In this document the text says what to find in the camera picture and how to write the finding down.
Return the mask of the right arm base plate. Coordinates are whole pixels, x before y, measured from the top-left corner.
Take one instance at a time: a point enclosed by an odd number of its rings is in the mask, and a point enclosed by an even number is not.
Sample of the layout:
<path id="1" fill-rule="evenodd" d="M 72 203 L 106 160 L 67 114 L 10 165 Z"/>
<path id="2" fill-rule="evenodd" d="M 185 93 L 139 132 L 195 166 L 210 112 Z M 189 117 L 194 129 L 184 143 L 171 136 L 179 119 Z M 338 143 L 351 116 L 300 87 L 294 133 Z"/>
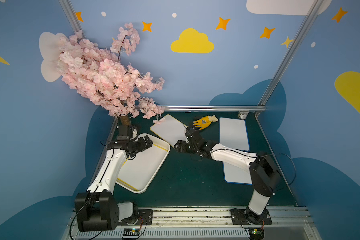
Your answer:
<path id="1" fill-rule="evenodd" d="M 246 209 L 230 209 L 233 225 L 271 225 L 272 220 L 270 213 L 264 209 L 260 215 Z"/>

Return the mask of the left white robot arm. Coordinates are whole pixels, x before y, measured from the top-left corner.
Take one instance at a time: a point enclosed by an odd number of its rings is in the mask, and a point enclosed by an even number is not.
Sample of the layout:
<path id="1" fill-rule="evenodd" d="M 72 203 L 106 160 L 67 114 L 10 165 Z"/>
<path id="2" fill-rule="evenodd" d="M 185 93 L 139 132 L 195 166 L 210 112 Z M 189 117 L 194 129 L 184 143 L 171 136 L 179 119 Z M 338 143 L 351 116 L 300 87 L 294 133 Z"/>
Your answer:
<path id="1" fill-rule="evenodd" d="M 106 157 L 93 183 L 75 198 L 80 232 L 112 231 L 119 224 L 138 223 L 138 207 L 134 202 L 118 203 L 113 193 L 123 164 L 153 146 L 148 137 L 134 136 L 136 128 L 122 125 L 114 141 L 105 144 Z"/>

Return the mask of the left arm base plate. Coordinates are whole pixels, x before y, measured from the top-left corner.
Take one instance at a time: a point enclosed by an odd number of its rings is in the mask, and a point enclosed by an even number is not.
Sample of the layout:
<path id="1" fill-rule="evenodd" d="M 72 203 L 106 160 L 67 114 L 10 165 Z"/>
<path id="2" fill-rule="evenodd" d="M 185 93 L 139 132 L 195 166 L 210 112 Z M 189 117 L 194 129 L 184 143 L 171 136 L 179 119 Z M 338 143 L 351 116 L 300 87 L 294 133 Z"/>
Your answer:
<path id="1" fill-rule="evenodd" d="M 153 221 L 153 210 L 138 210 L 132 216 L 119 222 L 122 226 L 151 226 Z"/>

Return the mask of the yellow-edged whiteboard back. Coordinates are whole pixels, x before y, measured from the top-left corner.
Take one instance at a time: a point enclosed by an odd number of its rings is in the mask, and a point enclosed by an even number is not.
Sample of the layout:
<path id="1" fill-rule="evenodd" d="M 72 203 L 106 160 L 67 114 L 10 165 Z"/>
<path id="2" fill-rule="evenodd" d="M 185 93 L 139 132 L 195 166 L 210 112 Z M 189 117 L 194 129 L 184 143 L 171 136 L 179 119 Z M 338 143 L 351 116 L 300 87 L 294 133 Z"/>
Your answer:
<path id="1" fill-rule="evenodd" d="M 186 137 L 186 127 L 179 120 L 171 115 L 165 115 L 150 127 L 150 130 L 162 140 L 174 147 L 180 141 L 188 141 Z"/>

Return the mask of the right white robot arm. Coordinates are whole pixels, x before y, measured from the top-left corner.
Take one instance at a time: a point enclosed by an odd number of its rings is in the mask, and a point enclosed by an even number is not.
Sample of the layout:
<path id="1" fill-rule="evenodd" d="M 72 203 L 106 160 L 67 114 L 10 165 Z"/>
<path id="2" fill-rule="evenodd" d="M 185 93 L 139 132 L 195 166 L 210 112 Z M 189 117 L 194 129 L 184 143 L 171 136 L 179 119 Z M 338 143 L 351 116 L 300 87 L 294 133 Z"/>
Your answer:
<path id="1" fill-rule="evenodd" d="M 264 224 L 268 214 L 266 207 L 282 177 L 272 155 L 243 152 L 216 141 L 206 141 L 194 127 L 187 127 L 185 136 L 185 141 L 178 140 L 174 145 L 177 152 L 228 163 L 250 174 L 254 191 L 244 211 L 245 221 L 254 225 Z"/>

